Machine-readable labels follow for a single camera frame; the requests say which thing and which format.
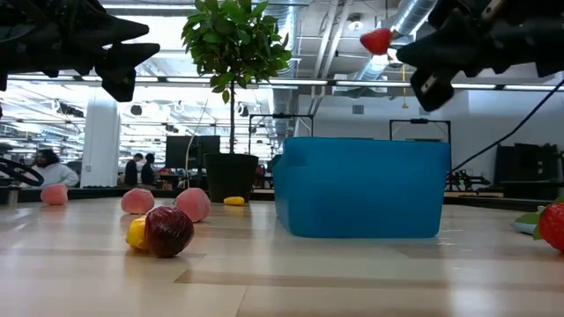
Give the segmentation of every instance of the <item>potted plant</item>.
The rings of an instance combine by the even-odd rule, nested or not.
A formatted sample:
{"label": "potted plant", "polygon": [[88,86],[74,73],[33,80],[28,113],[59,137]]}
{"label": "potted plant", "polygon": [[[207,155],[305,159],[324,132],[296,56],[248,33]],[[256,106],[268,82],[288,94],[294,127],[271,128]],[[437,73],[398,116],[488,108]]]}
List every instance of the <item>potted plant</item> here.
{"label": "potted plant", "polygon": [[188,16],[182,29],[186,52],[190,52],[200,76],[212,74],[210,87],[221,93],[231,107],[229,154],[206,154],[210,198],[215,203],[229,196],[248,201],[255,180],[258,157],[234,153],[235,85],[268,81],[278,70],[288,67],[292,53],[286,49],[288,37],[278,34],[278,20],[264,16],[267,2],[255,7],[251,0],[196,0],[195,14]]}

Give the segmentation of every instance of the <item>computer monitor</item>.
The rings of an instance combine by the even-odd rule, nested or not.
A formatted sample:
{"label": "computer monitor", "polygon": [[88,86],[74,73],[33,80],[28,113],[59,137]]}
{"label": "computer monitor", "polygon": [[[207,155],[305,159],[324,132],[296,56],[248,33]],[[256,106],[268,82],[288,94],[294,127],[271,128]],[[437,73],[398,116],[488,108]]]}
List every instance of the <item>computer monitor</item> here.
{"label": "computer monitor", "polygon": [[[192,136],[167,136],[167,155],[165,167],[184,168],[186,166],[186,150]],[[219,153],[221,139],[219,136],[194,136],[189,152],[188,168],[198,168],[204,162],[198,162],[198,149],[202,157],[207,153]]]}

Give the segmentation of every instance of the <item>white pillar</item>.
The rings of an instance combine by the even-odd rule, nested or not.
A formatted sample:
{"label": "white pillar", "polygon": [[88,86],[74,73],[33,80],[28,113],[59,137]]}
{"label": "white pillar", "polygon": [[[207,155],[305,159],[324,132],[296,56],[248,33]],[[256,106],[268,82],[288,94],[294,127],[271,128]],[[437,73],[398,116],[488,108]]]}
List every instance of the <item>white pillar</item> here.
{"label": "white pillar", "polygon": [[80,187],[117,185],[120,147],[120,112],[115,101],[97,88],[86,109],[85,148]]}

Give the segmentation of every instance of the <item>red strawberry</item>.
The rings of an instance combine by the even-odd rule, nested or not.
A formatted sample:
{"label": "red strawberry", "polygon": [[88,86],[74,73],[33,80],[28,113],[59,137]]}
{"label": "red strawberry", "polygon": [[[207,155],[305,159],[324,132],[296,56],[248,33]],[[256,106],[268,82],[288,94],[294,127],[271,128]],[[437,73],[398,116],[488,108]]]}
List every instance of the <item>red strawberry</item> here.
{"label": "red strawberry", "polygon": [[360,43],[374,55],[384,55],[388,52],[391,42],[390,29],[378,29],[360,36]]}
{"label": "red strawberry", "polygon": [[552,204],[542,210],[538,233],[553,248],[564,252],[564,203]]}

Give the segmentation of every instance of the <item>table surface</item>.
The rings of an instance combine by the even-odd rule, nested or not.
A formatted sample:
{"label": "table surface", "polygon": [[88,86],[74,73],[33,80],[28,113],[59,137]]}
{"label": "table surface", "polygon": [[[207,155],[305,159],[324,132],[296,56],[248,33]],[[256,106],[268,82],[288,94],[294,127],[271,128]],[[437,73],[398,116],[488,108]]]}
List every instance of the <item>table surface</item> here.
{"label": "table surface", "polygon": [[434,239],[314,240],[273,203],[213,205],[184,252],[155,259],[125,244],[137,216],[119,199],[22,203],[0,209],[0,314],[562,316],[564,259],[513,232],[520,214],[445,206]]}

